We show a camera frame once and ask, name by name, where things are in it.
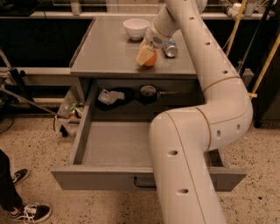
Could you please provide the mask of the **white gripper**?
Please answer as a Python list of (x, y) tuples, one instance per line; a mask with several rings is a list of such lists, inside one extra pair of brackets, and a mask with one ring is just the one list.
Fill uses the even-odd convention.
[(163, 48), (167, 42), (167, 37), (162, 35), (157, 29), (154, 23), (151, 23), (147, 28), (144, 36), (144, 40), (139, 46), (139, 53), (136, 58), (136, 63), (143, 66), (146, 61), (148, 61), (154, 54), (154, 48)]

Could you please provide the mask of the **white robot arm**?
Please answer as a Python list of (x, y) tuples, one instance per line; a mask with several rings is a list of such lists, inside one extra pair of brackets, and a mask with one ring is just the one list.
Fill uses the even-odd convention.
[(150, 159), (164, 224), (227, 224), (205, 154), (246, 133), (252, 103), (196, 0), (164, 0), (144, 41), (159, 48), (175, 31), (183, 35), (205, 102), (167, 110), (150, 124)]

